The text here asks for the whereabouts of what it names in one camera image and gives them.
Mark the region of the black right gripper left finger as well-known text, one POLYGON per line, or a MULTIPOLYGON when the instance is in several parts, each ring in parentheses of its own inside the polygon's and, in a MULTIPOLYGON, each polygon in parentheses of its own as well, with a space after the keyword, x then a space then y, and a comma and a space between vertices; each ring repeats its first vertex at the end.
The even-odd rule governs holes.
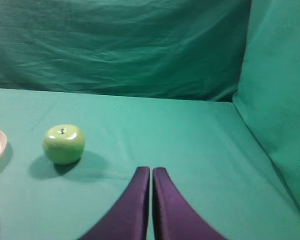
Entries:
POLYGON ((111 209, 81 240, 145 240, 149 221, 150 168, 137 167, 111 209))

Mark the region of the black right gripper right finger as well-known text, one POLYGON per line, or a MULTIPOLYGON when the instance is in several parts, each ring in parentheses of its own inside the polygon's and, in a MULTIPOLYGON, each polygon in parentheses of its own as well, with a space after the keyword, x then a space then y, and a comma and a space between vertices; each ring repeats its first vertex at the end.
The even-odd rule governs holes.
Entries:
POLYGON ((152 222, 156 240, 224 240, 189 205, 164 167, 152 171, 152 222))

